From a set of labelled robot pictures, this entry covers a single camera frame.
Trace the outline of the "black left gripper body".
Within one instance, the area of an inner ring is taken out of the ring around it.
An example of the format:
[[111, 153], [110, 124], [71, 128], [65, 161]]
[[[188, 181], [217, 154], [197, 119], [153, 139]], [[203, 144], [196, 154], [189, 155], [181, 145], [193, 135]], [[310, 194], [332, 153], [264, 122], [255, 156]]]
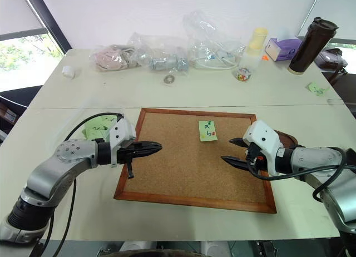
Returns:
[[120, 148], [117, 152], [117, 163], [126, 165], [128, 179], [134, 178], [132, 162], [133, 159], [140, 157], [140, 148], [141, 144], [139, 142], [134, 142], [127, 148]]

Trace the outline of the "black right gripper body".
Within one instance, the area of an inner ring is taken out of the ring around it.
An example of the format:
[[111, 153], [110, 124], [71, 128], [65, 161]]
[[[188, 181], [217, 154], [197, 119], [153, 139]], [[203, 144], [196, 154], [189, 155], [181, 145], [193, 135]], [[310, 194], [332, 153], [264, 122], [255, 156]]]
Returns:
[[265, 156], [261, 153], [261, 148], [251, 142], [246, 154], [246, 163], [249, 171], [264, 171]]

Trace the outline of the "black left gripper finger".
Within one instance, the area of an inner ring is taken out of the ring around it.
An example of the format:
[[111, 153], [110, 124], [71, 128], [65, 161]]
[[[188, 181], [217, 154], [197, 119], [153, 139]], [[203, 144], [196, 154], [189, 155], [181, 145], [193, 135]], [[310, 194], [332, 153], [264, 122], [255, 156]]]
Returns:
[[140, 147], [146, 151], [160, 151], [162, 150], [162, 145], [154, 141], [139, 141]]
[[159, 152], [161, 149], [142, 149], [138, 152], [138, 157], [146, 157]]

